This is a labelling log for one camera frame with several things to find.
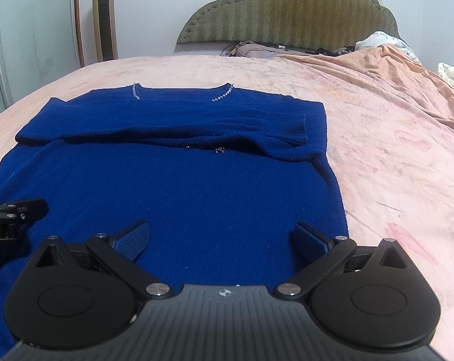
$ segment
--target green upholstered headboard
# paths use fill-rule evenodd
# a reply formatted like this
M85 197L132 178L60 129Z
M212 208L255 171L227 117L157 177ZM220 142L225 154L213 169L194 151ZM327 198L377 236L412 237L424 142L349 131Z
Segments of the green upholstered headboard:
M399 37L379 0L216 0L193 14L177 43L251 40L335 50L375 31Z

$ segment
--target blue sweater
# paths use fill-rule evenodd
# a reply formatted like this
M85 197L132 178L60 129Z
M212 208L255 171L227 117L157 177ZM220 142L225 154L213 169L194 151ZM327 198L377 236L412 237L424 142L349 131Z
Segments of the blue sweater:
M0 246L0 356L14 344L3 301L50 234L83 242L145 220L136 264L176 289L281 283L309 259L289 242L298 221L347 235L321 103L230 84L101 89L52 98L16 140L0 203L44 198L50 211L13 251Z

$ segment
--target screw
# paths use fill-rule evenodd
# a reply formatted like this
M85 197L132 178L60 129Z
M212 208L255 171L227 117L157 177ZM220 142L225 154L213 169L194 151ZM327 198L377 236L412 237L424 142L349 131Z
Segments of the screw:
M286 282L286 283L282 283L279 286L277 286L277 290L282 295L295 296L295 295L298 295L302 291L302 288L294 283Z
M166 295L170 291L170 286L165 283L155 282L151 283L145 289L149 295L152 296L163 296Z

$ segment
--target bed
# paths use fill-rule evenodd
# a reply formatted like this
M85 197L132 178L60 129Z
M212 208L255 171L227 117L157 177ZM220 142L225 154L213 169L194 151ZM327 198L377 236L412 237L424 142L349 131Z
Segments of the bed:
M382 12L379 21L385 23L384 29L398 35L392 14L379 8L378 2L373 7ZM197 16L202 11L185 25L179 42L245 40L234 29L219 31L222 39L208 38L205 26L188 32L189 24L201 22ZM280 35L269 35L278 34L275 29L258 34L250 38L288 44ZM349 36L306 46L333 50L351 45L363 33ZM292 38L290 45L305 45L297 40ZM327 157L339 182L350 237L359 245L377 245L384 237L402 244L442 306L432 346L454 361L454 90L439 76L391 45L338 57L175 56L108 61L50 83L0 114L0 161L15 146L16 133L51 97L68 101L92 89L134 83L150 88L214 88L232 83L236 88L323 103Z

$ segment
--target sweater neckline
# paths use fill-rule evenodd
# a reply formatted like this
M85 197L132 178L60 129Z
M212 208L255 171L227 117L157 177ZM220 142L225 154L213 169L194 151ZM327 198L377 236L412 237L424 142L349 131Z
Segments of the sweater neckline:
M205 98L206 101L219 101L229 96L235 87L233 84L226 83L224 85L214 88L162 88L162 90L172 91L173 93L183 91L196 91L198 97ZM132 87L134 97L138 100L142 98L148 98L150 91L158 90L158 88L144 87L138 83L135 83Z

